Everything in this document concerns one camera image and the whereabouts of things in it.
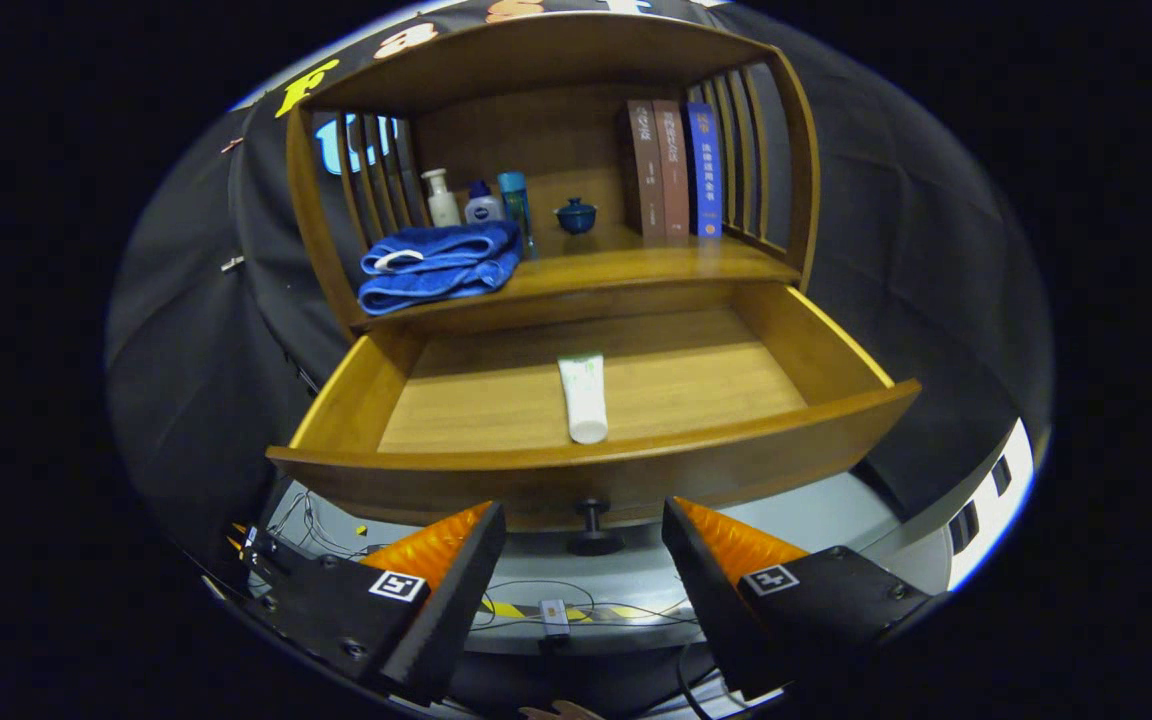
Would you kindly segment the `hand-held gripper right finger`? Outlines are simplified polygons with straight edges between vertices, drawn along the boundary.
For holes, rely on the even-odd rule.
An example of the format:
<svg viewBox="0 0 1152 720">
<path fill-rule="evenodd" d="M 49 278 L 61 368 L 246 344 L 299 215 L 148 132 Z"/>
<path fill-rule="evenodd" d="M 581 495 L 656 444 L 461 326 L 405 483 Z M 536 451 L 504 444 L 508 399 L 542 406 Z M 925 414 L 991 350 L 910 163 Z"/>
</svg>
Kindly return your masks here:
<svg viewBox="0 0 1152 720">
<path fill-rule="evenodd" d="M 836 544 L 810 552 L 682 497 L 662 539 L 728 687 L 763 696 L 859 673 L 934 594 Z"/>
</svg>

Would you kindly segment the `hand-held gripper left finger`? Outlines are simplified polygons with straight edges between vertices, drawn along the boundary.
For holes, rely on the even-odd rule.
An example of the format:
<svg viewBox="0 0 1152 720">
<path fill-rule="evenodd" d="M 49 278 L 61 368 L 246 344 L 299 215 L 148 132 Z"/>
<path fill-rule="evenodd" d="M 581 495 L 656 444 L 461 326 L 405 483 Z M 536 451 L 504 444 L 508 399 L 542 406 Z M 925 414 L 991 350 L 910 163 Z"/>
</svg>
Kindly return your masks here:
<svg viewBox="0 0 1152 720">
<path fill-rule="evenodd" d="M 495 501 L 361 559 L 306 556 L 250 528 L 241 559 L 266 591 L 244 607 L 325 673 L 429 706 L 450 688 L 505 543 L 506 514 Z"/>
</svg>

